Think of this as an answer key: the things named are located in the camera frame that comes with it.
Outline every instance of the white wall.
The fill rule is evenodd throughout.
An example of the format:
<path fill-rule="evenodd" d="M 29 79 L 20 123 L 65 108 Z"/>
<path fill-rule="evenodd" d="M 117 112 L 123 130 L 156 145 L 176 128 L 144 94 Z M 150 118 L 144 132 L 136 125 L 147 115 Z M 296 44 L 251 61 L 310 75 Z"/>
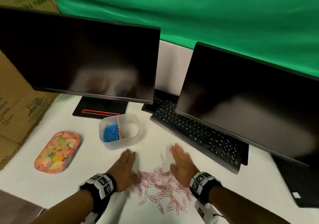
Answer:
<path fill-rule="evenodd" d="M 179 95 L 192 54 L 191 49 L 159 41 L 155 88 Z"/>

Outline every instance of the black monitor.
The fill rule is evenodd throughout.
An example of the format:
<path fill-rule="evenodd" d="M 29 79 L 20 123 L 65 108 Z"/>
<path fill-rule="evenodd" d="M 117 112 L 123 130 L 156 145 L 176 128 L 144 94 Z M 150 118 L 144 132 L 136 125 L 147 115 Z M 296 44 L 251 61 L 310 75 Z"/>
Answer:
<path fill-rule="evenodd" d="M 0 49 L 35 90 L 90 97 L 84 110 L 96 113 L 116 106 L 100 99 L 153 103 L 160 28 L 9 7 L 0 14 Z"/>
<path fill-rule="evenodd" d="M 175 112 L 318 168 L 319 79 L 197 43 Z"/>

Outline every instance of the plastic container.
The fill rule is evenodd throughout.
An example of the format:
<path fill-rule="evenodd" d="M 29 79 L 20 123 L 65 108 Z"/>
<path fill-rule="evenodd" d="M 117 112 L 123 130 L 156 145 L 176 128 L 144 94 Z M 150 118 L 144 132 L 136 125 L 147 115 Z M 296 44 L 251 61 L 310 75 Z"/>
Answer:
<path fill-rule="evenodd" d="M 81 143 L 81 136 L 77 133 L 55 133 L 34 161 L 34 168 L 48 174 L 64 171 L 71 164 Z"/>
<path fill-rule="evenodd" d="M 103 142 L 103 130 L 106 125 L 117 123 L 121 132 L 121 139 L 109 143 Z M 140 126 L 137 116 L 133 113 L 126 113 L 102 119 L 99 123 L 99 137 L 104 146 L 109 150 L 129 147 L 136 144 L 140 140 Z"/>

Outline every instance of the wrist tracker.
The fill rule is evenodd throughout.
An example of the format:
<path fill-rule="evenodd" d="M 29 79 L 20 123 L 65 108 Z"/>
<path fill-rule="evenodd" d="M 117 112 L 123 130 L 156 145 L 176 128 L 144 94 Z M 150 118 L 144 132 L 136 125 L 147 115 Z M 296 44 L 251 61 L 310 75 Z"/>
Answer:
<path fill-rule="evenodd" d="M 116 191 L 116 182 L 109 174 L 96 174 L 79 186 L 79 190 L 88 190 L 93 198 L 93 212 L 102 214 L 111 195 Z"/>
<path fill-rule="evenodd" d="M 193 196 L 204 204 L 209 203 L 208 194 L 214 186 L 222 185 L 217 178 L 206 172 L 195 174 L 189 183 Z"/>

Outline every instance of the monitor stand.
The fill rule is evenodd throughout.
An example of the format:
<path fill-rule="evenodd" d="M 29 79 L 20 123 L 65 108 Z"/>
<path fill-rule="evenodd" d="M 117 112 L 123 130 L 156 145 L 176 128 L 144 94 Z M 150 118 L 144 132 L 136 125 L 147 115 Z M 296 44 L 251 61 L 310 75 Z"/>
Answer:
<path fill-rule="evenodd" d="M 302 208 L 319 208 L 319 170 L 272 155 L 292 198 Z"/>
<path fill-rule="evenodd" d="M 82 97 L 72 115 L 103 119 L 125 114 L 127 101 Z"/>

